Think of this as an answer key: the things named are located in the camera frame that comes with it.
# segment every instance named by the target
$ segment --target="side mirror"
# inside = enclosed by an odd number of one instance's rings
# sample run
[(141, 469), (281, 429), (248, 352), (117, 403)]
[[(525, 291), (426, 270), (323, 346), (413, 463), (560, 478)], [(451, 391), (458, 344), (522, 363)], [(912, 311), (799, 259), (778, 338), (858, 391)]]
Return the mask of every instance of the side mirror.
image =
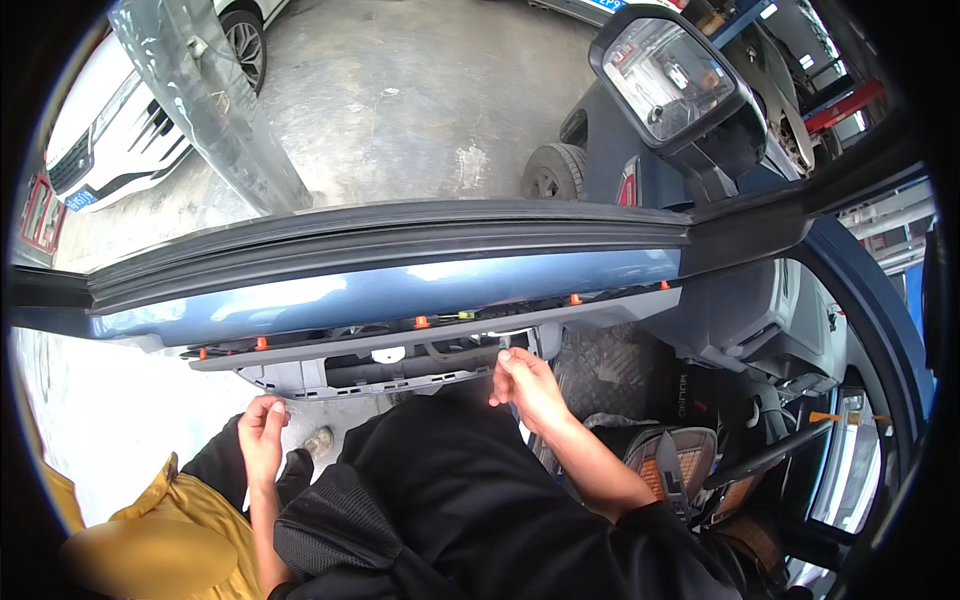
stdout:
[(735, 195), (763, 159), (767, 131), (750, 88), (682, 16), (628, 5), (589, 50), (590, 67), (643, 142), (678, 168), (695, 197)]
[(848, 412), (859, 412), (867, 401), (867, 393), (863, 388), (852, 388), (849, 386), (840, 387), (840, 401), (843, 402), (842, 410)]

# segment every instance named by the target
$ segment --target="white car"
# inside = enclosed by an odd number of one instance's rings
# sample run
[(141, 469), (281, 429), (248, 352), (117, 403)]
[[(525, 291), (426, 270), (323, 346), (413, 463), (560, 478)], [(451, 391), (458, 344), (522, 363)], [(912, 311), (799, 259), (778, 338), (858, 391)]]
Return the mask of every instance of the white car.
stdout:
[[(214, 0), (254, 92), (267, 67), (263, 30), (289, 1)], [(57, 199), (92, 212), (157, 185), (190, 149), (111, 31), (70, 88), (45, 156)]]

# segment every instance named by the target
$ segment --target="garage floor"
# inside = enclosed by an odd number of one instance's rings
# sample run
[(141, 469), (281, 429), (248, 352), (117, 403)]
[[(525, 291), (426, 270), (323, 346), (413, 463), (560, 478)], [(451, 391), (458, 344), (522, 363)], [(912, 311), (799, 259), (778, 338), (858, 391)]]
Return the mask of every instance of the garage floor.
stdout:
[[(523, 0), (293, 0), (266, 32), (260, 106), (323, 205), (518, 197), (593, 82), (596, 31)], [(55, 265), (89, 272), (254, 216), (193, 154), (151, 190), (69, 214)]]
[[(523, 0), (294, 0), (267, 31), (263, 110), (325, 205), (518, 197), (527, 157), (557, 140), (593, 81), (596, 30)], [(88, 272), (155, 243), (253, 217), (197, 155), (152, 190), (67, 215), (55, 266)], [(189, 460), (258, 393), (137, 348), (18, 330), (12, 343), (47, 461), (87, 524), (127, 506), (177, 451)], [(343, 434), (384, 397), (291, 402), (286, 448)]]

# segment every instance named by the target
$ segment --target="floor mat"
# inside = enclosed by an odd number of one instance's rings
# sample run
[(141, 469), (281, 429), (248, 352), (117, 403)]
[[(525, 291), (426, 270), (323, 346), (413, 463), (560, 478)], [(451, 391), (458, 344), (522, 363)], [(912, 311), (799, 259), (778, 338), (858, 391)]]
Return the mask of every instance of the floor mat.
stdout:
[(670, 401), (677, 363), (673, 349), (638, 324), (620, 324), (565, 330), (553, 372), (577, 419), (610, 413), (643, 420)]

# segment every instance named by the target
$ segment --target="blue license plate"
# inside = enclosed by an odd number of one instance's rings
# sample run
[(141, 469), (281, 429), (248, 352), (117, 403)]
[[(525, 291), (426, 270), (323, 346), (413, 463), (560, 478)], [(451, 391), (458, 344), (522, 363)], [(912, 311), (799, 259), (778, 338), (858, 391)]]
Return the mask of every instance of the blue license plate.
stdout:
[(80, 210), (88, 204), (93, 204), (97, 202), (97, 197), (86, 191), (85, 189), (80, 190), (73, 196), (66, 199), (66, 207), (70, 210)]
[(620, 7), (627, 4), (624, 0), (588, 0), (591, 4), (601, 6), (605, 9), (609, 9), (613, 12), (620, 10)]

